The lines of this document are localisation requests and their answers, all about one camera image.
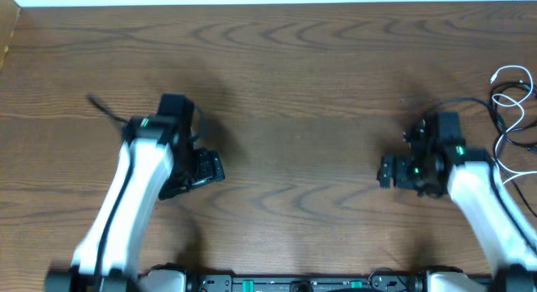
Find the white cable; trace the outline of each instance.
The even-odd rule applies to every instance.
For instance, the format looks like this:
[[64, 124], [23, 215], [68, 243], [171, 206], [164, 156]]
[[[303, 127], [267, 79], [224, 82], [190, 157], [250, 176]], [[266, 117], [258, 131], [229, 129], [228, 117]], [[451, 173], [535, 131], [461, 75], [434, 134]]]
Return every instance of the white cable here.
[[[509, 68], [517, 68], [517, 69], [521, 69], [521, 70], [524, 70], [526, 72], [526, 74], [528, 74], [528, 77], [529, 77], [529, 89], [528, 89], [528, 95], [526, 95], [524, 98], [522, 98], [520, 101], [515, 101], [513, 98], [511, 98], [510, 96], [507, 96], [507, 95], [504, 95], [504, 94], [493, 94], [493, 102], [498, 104], [500, 107], [518, 107], [520, 109], [520, 118], [519, 120], [517, 120], [517, 122], [515, 122], [513, 125], [511, 125], [499, 138], [498, 138], [498, 141], [496, 142], [496, 145], [494, 146], [494, 153], [496, 154], [496, 156], [498, 157], [498, 146], [500, 144], [500, 142], [502, 141], [503, 139], [503, 136], [510, 132], [513, 128], [515, 128], [517, 125], [519, 125], [519, 123], [522, 121], [522, 119], [524, 119], [524, 115], [525, 115], [525, 111], [524, 111], [524, 108], [520, 105], [520, 103], [522, 103], [524, 100], [528, 99], [529, 96], [531, 96], [532, 94], [532, 90], [534, 89], [534, 81], [533, 81], [533, 78], [531, 76], [531, 73], [529, 73], [529, 70], [526, 69], [525, 67], [521, 66], [521, 65], [506, 65], [506, 66], [502, 66], [501, 68], [499, 68], [495, 73], [494, 75], [491, 77], [490, 79], [490, 83], [493, 83], [495, 80], [496, 80], [496, 77], [498, 77], [498, 73], [501, 71], [501, 70], [504, 70], [504, 69], [509, 69]], [[503, 98], [506, 98], [508, 99], [509, 101], [511, 101], [513, 104], [503, 104], [503, 103], [500, 103], [496, 98], [497, 97], [503, 97]], [[505, 180], [503, 183], [506, 184], [507, 182], [509, 182], [510, 180], [514, 179], [514, 178], [518, 178], [520, 176], [523, 176], [523, 175], [531, 175], [531, 174], [537, 174], [537, 170], [531, 170], [531, 171], [516, 171], [516, 170], [512, 170], [512, 169], [509, 169], [507, 166], [505, 166], [502, 161], [500, 161], [499, 158], [496, 158], [498, 164], [501, 165], [501, 167], [503, 167], [505, 170], [515, 174], [514, 176], [512, 176], [511, 178], [508, 178], [507, 180]]]

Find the wooden table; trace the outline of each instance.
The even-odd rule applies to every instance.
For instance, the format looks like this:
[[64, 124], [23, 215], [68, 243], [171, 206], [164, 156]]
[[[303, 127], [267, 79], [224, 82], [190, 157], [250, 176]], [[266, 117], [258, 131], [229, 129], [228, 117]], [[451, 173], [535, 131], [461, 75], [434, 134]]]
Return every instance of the wooden table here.
[[[186, 94], [222, 156], [225, 181], [157, 203], [142, 270], [486, 273], [447, 197], [381, 190], [375, 175], [382, 154], [407, 150], [401, 133], [431, 102], [486, 100], [501, 65], [537, 72], [535, 31], [537, 3], [23, 10], [0, 75], [0, 289], [41, 289], [99, 210], [121, 139], [88, 93], [123, 117]], [[512, 70], [498, 80], [508, 78], [526, 79]], [[452, 109], [469, 144], [490, 149], [483, 108]], [[528, 169], [536, 159], [510, 149], [504, 161]], [[534, 180], [519, 180], [530, 202]]]

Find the wood grain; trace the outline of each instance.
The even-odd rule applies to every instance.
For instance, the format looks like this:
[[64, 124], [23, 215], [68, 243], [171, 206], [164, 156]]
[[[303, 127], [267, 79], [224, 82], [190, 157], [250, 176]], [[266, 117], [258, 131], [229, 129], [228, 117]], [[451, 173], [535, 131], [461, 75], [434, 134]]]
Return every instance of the wood grain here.
[[[67, 266], [107, 192], [121, 141], [87, 93], [124, 117], [155, 112], [164, 92], [186, 94], [207, 114], [204, 143], [222, 155], [225, 181], [156, 205], [141, 269], [487, 272], [447, 198], [380, 190], [375, 175], [382, 154], [405, 151], [401, 132], [432, 102], [486, 99], [500, 65], [537, 70], [536, 6], [23, 10], [0, 76], [0, 290], [41, 289], [52, 263]], [[500, 77], [509, 78], [522, 74]], [[468, 142], [490, 149], [485, 111], [452, 109]], [[527, 113], [537, 116], [535, 102]], [[536, 162], [505, 154], [514, 168]], [[534, 178], [519, 182], [537, 203]]]

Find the green light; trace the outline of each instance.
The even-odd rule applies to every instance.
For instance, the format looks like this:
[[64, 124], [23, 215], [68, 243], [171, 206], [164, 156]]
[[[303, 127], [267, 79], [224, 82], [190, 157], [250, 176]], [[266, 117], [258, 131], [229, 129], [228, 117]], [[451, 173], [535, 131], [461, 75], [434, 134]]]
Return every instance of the green light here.
[[464, 154], [464, 148], [462, 146], [457, 146], [455, 147], [456, 149], [456, 152], [459, 154], [459, 155], [463, 155]]

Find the cardboard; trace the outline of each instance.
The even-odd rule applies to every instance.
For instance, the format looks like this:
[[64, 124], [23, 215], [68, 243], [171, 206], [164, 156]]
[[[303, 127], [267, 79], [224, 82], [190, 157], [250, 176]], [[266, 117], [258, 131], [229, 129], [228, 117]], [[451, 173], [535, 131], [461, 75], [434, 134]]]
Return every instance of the cardboard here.
[[0, 70], [9, 51], [20, 8], [14, 0], [0, 0]]

